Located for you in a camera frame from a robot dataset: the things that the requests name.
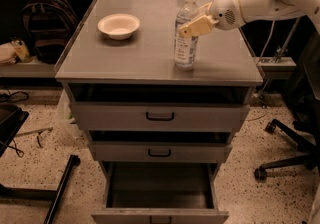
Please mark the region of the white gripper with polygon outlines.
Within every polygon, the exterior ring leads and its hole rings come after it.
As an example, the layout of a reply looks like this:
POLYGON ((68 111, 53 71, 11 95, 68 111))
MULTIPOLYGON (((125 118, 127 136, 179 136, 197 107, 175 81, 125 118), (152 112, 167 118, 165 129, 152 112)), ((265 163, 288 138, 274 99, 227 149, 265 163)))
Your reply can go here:
POLYGON ((198 8, 199 16, 183 24, 178 35, 183 38, 209 34, 216 26, 221 30, 231 30, 243 25, 239 0, 213 0, 198 8))

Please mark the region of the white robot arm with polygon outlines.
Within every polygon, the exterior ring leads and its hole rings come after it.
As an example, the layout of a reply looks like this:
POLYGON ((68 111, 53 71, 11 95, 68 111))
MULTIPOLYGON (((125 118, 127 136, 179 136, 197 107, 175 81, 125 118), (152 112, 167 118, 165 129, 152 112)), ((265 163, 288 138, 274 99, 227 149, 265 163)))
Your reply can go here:
POLYGON ((306 15, 320 33, 320 0, 213 0, 178 29, 184 38, 240 28, 256 20, 286 20, 306 15))

